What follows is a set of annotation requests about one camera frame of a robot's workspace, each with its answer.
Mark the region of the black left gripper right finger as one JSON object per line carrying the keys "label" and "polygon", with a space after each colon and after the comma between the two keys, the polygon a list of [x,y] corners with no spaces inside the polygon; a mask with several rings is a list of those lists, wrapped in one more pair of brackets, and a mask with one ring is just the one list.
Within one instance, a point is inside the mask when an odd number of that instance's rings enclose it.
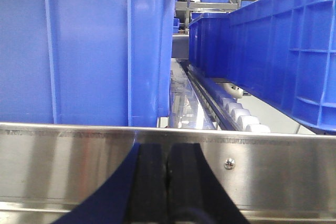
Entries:
{"label": "black left gripper right finger", "polygon": [[169,223],[249,223],[214,175],[199,144],[174,144],[167,172]]}

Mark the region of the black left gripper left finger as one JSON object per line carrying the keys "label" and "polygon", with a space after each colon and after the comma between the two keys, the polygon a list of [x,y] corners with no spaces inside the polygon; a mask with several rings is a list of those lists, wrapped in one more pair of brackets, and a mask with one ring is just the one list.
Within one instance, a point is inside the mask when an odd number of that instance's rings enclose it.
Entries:
{"label": "black left gripper left finger", "polygon": [[92,195],[55,223],[166,223],[165,168],[160,144],[135,143]]}

